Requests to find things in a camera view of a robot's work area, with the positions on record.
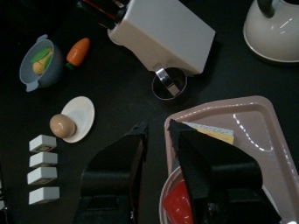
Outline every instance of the carrot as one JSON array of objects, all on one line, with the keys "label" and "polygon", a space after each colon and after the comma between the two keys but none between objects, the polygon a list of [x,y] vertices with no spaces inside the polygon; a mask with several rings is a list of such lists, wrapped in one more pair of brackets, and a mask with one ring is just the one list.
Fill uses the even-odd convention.
[{"label": "carrot", "polygon": [[86,59],[86,56],[90,51],[90,39],[83,38],[70,49],[70,53],[67,56],[67,67],[74,69],[74,67],[78,67],[83,60]]}]

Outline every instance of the white kettle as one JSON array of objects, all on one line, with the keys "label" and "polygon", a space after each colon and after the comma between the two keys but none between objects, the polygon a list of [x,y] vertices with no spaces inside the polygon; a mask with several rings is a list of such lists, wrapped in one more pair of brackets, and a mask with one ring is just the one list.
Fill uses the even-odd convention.
[{"label": "white kettle", "polygon": [[277,64],[299,64],[299,0],[256,0],[244,32],[258,56]]}]

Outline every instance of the white cube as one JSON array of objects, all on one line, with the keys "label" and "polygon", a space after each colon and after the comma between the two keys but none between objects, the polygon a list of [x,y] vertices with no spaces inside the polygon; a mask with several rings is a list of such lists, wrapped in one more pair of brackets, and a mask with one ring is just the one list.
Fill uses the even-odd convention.
[{"label": "white cube", "polygon": [[30,167],[46,167],[58,164],[59,156],[58,153],[43,151],[31,156]]},{"label": "white cube", "polygon": [[41,151],[51,151],[57,144],[57,137],[39,135],[31,142],[30,142],[30,151],[41,152]]},{"label": "white cube", "polygon": [[42,187],[30,192],[30,205],[47,203],[61,197],[61,188],[58,186]]},{"label": "white cube", "polygon": [[39,167],[27,175],[29,185],[45,185],[58,178],[57,167]]}]

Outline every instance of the knife block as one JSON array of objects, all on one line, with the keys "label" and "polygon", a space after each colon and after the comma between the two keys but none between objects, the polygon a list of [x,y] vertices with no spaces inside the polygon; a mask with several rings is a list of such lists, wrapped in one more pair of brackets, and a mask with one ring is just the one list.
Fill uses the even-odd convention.
[{"label": "knife block", "polygon": [[203,72],[215,31],[179,0],[131,0],[122,22],[107,34],[149,71],[178,67],[189,76]]}]

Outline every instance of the black countertop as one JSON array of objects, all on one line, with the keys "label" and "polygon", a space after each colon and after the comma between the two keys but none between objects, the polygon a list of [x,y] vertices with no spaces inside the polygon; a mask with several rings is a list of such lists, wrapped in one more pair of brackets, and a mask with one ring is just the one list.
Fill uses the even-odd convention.
[{"label": "black countertop", "polygon": [[[0,80],[0,155],[13,223],[73,223],[81,199],[81,174],[89,161],[142,121],[150,126],[150,141],[141,194],[141,223],[159,223],[159,197],[167,179],[165,120],[171,114],[206,102],[265,96],[274,104],[299,168],[299,67],[270,65],[252,54],[244,38],[250,5],[249,0],[189,1],[189,8],[217,31],[217,38],[203,74],[189,78],[191,95],[181,105],[166,105],[155,98],[151,89],[154,74],[146,70],[137,56],[111,42],[107,30],[77,10],[67,12],[50,39],[67,55],[73,45],[82,38],[90,38],[91,49],[83,65],[75,71],[66,69],[61,82],[53,87],[27,93],[19,80],[23,57],[17,58]],[[27,173],[33,170],[29,143],[41,134],[53,136],[53,116],[81,95],[95,104],[93,129],[78,143],[58,139],[59,146],[54,152],[59,153],[59,178],[49,186],[61,187],[61,199],[30,206],[30,191],[39,187],[27,185]]]}]

